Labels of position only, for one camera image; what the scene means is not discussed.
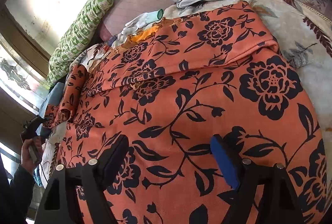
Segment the green patterned pillow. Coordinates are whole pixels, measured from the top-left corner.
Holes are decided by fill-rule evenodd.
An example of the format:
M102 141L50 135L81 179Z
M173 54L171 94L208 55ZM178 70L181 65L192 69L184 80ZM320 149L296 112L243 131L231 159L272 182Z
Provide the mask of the green patterned pillow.
M49 60L49 86L69 71L69 65L85 49L93 37L97 26L112 7L113 0L88 0L76 20L60 39L58 47Z

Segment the orange floral blanket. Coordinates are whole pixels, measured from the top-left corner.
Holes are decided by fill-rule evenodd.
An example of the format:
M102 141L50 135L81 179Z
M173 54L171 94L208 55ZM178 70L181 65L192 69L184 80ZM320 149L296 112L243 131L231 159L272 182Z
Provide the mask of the orange floral blanket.
M46 114L48 127L69 119L57 158L66 167L98 158L119 134L129 138L105 191L119 223L220 223L236 193L211 154L214 134L257 164L283 163L305 222L323 216L326 162L314 108L246 2L164 25L112 51L91 73L74 67L59 107Z

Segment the light blue fabric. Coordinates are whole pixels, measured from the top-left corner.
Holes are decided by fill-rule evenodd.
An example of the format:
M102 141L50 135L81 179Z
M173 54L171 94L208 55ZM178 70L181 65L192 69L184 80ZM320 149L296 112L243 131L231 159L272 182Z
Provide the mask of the light blue fabric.
M43 102L43 104L41 105L41 107L39 109L40 117L42 117L42 118L45 117L45 111L46 111L47 105L49 105L49 104L54 105L54 106L59 105L59 103L62 99L62 96L63 96L63 89L64 89L64 83L57 82L56 85L54 86L52 91L48 94L46 100ZM36 133L39 136L42 136L44 138L48 138L50 133L51 133L51 129L45 128L41 124L38 127Z
M39 174L39 165L37 166L37 168L35 168L34 173L33 173L32 176L34 177L34 181L36 182L36 184L38 186L42 186L43 185L42 180L40 178L40 174Z

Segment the metal screw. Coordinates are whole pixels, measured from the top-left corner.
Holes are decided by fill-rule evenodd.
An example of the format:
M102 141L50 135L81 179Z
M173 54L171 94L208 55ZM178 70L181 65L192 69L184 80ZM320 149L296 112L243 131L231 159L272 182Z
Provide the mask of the metal screw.
M59 165L56 167L56 170L57 170L57 171L61 171L63 168L64 168L64 165L63 165L63 164L59 164Z
M97 159L90 159L89 161L88 161L88 164L89 165L96 165L97 164Z
M285 168L285 166L284 166L282 163L280 163L280 162L278 162L278 163L276 164L276 166L277 166L278 169L283 169L283 168Z
M251 159L244 158L244 159L242 159L242 163L245 164L245 165L250 165L251 164Z

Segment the window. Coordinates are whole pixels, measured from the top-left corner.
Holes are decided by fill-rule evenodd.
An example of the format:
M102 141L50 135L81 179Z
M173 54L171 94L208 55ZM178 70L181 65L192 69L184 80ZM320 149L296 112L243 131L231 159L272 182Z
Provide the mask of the window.
M0 34L0 87L34 114L46 99L49 87Z

